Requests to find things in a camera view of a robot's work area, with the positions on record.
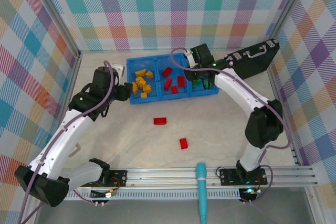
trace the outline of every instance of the teal pen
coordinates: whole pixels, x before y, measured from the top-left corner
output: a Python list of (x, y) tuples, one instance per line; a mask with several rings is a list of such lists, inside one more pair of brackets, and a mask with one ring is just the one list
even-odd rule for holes
[(206, 166), (205, 163), (198, 163), (196, 166), (196, 178), (198, 185), (198, 208), (201, 224), (206, 224), (208, 214), (207, 194), (206, 194)]

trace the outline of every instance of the plaid fabric backdrop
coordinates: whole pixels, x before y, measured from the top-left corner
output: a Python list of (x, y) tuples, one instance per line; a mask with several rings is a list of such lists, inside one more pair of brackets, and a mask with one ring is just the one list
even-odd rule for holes
[(56, 130), (74, 61), (40, 0), (0, 0), (0, 223), (16, 223), (14, 171)]
[(303, 164), (313, 166), (336, 221), (336, 0), (300, 0), (279, 42), (277, 87)]
[(287, 0), (54, 2), (81, 49), (120, 50), (250, 46), (270, 34)]

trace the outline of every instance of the red block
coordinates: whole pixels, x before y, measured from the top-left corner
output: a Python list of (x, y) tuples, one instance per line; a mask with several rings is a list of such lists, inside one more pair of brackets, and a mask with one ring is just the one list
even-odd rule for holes
[(185, 86), (185, 81), (183, 76), (178, 76), (177, 77), (177, 83), (179, 84), (178, 86), (180, 88), (183, 88)]
[(164, 90), (165, 91), (168, 91), (169, 90), (169, 88), (170, 88), (170, 85), (172, 84), (172, 78), (168, 78), (167, 80), (166, 80), (166, 83), (164, 84)]
[(154, 118), (155, 125), (165, 125), (167, 124), (167, 118)]
[(172, 93), (173, 94), (178, 94), (177, 86), (172, 86)]
[(188, 142), (186, 138), (181, 138), (180, 139), (180, 145), (181, 145), (181, 149), (187, 149), (188, 148)]
[(165, 70), (163, 70), (162, 72), (162, 76), (163, 77), (167, 77), (168, 75), (170, 75), (173, 72), (173, 69), (171, 67), (167, 67)]

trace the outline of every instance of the white tabletop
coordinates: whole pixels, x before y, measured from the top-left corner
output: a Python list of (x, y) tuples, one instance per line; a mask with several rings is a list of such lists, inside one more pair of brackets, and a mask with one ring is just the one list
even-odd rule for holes
[[(168, 50), (120, 51), (85, 54), (79, 69), (74, 94), (92, 81), (93, 73), (103, 61), (126, 64), (127, 58), (168, 54)], [(219, 59), (230, 51), (213, 51)], [(266, 72), (246, 82), (258, 93), (274, 99)], [(155, 126), (153, 118), (167, 118), (167, 125)], [(81, 140), (80, 152), (66, 162), (73, 168), (99, 158), (115, 168), (195, 167), (200, 161), (207, 166), (235, 166), (241, 157), (247, 116), (236, 102), (223, 91), (217, 95), (173, 101), (131, 105), (114, 101), (106, 118), (99, 117)], [(181, 150), (179, 140), (187, 138), (188, 149)], [(274, 142), (284, 146), (282, 133)], [(294, 165), (290, 149), (270, 149), (262, 164)]]

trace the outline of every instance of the blue bin compartment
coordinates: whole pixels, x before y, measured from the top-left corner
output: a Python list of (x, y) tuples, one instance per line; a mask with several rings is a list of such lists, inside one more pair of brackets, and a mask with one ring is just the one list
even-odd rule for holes
[(152, 87), (152, 92), (147, 94), (147, 98), (140, 98), (141, 89), (139, 89), (137, 94), (132, 93), (130, 102), (131, 104), (146, 103), (146, 102), (156, 102), (159, 100), (158, 92), (158, 80), (156, 74), (156, 59), (153, 57), (141, 57), (127, 59), (127, 82), (135, 82), (136, 75), (135, 72), (146, 69), (146, 71), (152, 71), (154, 78), (143, 77), (143, 79)]
[[(181, 66), (186, 66), (186, 60), (183, 57), (183, 54), (174, 54), (174, 60), (180, 64)], [(167, 76), (163, 77), (162, 72), (167, 68), (171, 67), (173, 69), (173, 72)], [(170, 55), (161, 55), (157, 56), (157, 75), (160, 79), (160, 87), (162, 92), (162, 100), (173, 100), (173, 99), (179, 99), (179, 98), (185, 98), (188, 97), (187, 92), (187, 82), (185, 82), (185, 87), (179, 88), (177, 84), (177, 76), (184, 76), (183, 69), (177, 67), (170, 59)], [(164, 85), (166, 83), (166, 80), (171, 78), (172, 84), (170, 85), (169, 90), (164, 90)], [(178, 94), (172, 93), (172, 86), (177, 86)]]
[[(184, 58), (183, 53), (174, 54), (174, 59), (180, 65), (186, 67), (187, 60)], [(167, 68), (171, 67), (173, 72), (167, 77), (163, 77), (161, 73)], [(170, 55), (159, 55), (159, 56), (148, 56), (141, 58), (131, 58), (127, 59), (127, 82), (131, 83), (135, 81), (135, 72), (141, 69), (146, 69), (146, 71), (152, 71), (154, 73), (154, 78), (148, 79), (144, 77), (146, 82), (151, 85), (152, 92), (148, 93), (147, 98), (140, 98), (140, 91), (137, 94), (132, 94), (130, 98), (131, 104), (140, 104), (147, 102), (156, 102), (164, 100), (174, 100), (187, 97), (201, 97), (204, 95), (218, 94), (218, 87), (212, 86), (210, 89), (205, 90), (203, 85), (197, 85), (192, 88), (192, 83), (186, 81), (186, 86), (179, 88), (177, 84), (177, 76), (183, 76), (185, 78), (183, 69), (175, 66), (170, 59)], [(172, 79), (172, 84), (168, 91), (164, 90), (164, 84), (168, 78)], [(172, 94), (172, 86), (177, 86), (178, 94)]]

